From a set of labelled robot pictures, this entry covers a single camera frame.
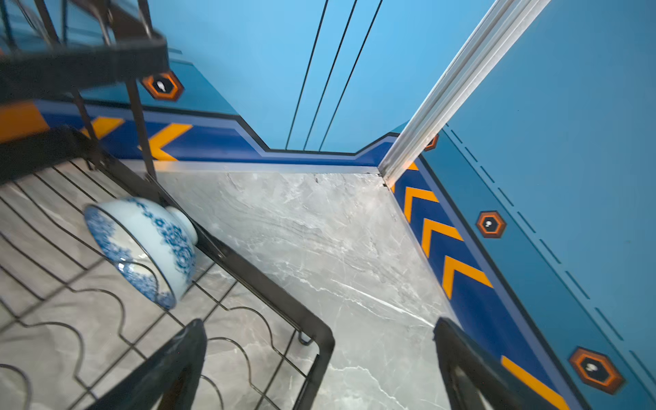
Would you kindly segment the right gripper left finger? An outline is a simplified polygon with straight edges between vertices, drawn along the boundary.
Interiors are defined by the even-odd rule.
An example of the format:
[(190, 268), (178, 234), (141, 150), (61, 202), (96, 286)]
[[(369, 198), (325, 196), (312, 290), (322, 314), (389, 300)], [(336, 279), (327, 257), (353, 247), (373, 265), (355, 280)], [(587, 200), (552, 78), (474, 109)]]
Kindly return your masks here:
[(90, 408), (192, 408), (207, 344), (203, 321), (193, 319)]

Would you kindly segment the blue floral white bowl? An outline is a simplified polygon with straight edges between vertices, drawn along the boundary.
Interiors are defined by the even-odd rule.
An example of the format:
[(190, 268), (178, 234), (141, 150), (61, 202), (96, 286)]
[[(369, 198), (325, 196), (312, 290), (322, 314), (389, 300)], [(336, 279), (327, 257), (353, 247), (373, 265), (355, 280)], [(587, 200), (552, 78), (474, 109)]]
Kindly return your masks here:
[(90, 234), (107, 260), (139, 293), (174, 309), (196, 273), (198, 232), (179, 209), (136, 196), (89, 203)]

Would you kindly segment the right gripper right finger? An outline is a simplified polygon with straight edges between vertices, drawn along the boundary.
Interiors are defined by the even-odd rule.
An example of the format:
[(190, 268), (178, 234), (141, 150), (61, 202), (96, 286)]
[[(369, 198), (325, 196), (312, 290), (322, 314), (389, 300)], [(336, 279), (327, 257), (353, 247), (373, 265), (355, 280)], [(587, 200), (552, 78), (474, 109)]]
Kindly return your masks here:
[(437, 321), (434, 342), (451, 408), (554, 408), (505, 369), (451, 319), (442, 317)]

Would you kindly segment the black wire dish rack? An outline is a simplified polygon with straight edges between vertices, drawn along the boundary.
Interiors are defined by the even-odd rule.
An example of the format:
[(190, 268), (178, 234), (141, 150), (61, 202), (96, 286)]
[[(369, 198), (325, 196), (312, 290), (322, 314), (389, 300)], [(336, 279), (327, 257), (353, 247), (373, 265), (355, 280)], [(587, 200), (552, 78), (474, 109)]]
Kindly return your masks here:
[(331, 328), (157, 179), (139, 90), (173, 97), (167, 40), (139, 1), (63, 1), (99, 25), (68, 41), (43, 1), (1, 4), (1, 406), (190, 409), (244, 376), (309, 409)]

